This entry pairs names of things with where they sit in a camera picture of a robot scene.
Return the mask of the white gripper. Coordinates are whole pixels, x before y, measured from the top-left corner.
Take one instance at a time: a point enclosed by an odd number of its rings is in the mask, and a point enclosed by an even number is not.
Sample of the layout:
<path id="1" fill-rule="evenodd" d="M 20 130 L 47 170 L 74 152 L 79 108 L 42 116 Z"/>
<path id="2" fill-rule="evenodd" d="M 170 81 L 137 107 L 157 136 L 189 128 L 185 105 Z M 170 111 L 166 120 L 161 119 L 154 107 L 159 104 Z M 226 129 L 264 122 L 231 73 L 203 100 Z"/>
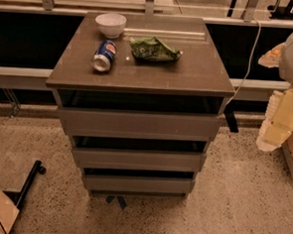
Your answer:
<path id="1" fill-rule="evenodd" d="M 265 67 L 278 67 L 279 76 L 293 84 L 293 33 L 285 43 L 278 44 L 261 56 L 258 63 Z M 275 90 L 269 98 L 265 120 L 256 139 L 257 148 L 273 152 L 293 133 L 293 88 L 283 92 Z"/>

